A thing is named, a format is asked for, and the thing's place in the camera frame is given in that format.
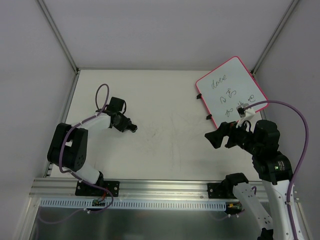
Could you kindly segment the pink framed whiteboard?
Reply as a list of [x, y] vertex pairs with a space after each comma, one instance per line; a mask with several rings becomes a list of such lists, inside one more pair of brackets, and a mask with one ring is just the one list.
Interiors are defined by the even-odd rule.
[[237, 107], [266, 101], [267, 96], [238, 56], [233, 56], [195, 82], [215, 127], [240, 120]]

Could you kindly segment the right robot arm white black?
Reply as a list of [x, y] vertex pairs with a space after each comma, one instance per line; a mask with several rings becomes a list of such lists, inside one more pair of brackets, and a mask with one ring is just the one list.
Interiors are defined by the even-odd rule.
[[259, 240], [302, 240], [293, 190], [290, 185], [293, 171], [290, 160], [279, 150], [280, 132], [269, 120], [256, 122], [248, 131], [236, 122], [223, 122], [217, 130], [206, 133], [205, 138], [215, 149], [221, 147], [227, 137], [226, 148], [235, 146], [251, 154], [252, 164], [267, 194], [271, 213], [267, 213], [253, 193], [249, 180], [243, 173], [226, 175], [214, 189], [217, 194], [236, 198], [255, 224]]

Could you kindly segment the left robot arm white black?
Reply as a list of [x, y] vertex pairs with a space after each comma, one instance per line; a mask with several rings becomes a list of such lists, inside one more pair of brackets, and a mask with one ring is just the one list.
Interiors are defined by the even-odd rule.
[[47, 160], [78, 179], [75, 195], [82, 197], [117, 197], [118, 181], [106, 181], [101, 171], [93, 168], [87, 158], [88, 139], [112, 128], [123, 133], [136, 132], [138, 127], [125, 116], [126, 101], [112, 97], [109, 104], [75, 125], [60, 123], [56, 126]]

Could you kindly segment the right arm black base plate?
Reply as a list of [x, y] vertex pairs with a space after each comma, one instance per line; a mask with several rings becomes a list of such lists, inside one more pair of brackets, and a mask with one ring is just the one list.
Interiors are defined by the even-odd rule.
[[232, 189], [222, 182], [209, 182], [206, 186], [209, 199], [236, 199], [232, 192]]

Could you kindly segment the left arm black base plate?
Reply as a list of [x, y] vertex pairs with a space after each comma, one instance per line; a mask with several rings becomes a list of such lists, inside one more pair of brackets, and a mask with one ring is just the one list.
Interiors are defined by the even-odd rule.
[[[109, 190], [114, 197], [119, 196], [119, 190], [120, 190], [119, 181], [104, 180], [103, 182], [99, 183], [98, 186]], [[76, 189], [75, 189], [75, 195], [80, 197], [102, 197], [104, 193], [106, 193], [107, 197], [110, 196], [108, 192], [105, 192], [102, 189], [92, 187], [86, 183], [79, 182], [79, 181], [77, 182]]]

